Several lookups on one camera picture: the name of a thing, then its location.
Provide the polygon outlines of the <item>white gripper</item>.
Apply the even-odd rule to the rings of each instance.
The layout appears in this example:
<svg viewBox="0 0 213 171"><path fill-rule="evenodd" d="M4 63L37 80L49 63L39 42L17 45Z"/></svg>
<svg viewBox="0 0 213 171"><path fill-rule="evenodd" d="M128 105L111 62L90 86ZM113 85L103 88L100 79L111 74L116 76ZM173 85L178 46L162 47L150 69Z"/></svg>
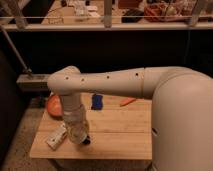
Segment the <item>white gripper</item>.
<svg viewBox="0 0 213 171"><path fill-rule="evenodd" d="M78 124L83 125L86 122L86 109L83 105L74 110L64 109L62 118L67 128Z"/></svg>

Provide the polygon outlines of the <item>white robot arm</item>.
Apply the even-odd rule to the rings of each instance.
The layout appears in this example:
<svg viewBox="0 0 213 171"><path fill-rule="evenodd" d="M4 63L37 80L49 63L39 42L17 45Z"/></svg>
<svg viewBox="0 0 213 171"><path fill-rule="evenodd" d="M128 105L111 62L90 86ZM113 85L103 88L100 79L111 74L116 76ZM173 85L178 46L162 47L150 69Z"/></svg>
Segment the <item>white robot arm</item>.
<svg viewBox="0 0 213 171"><path fill-rule="evenodd" d="M51 74L70 141L88 137L83 92L150 99L151 171L213 171L213 78L185 67L83 74L74 66Z"/></svg>

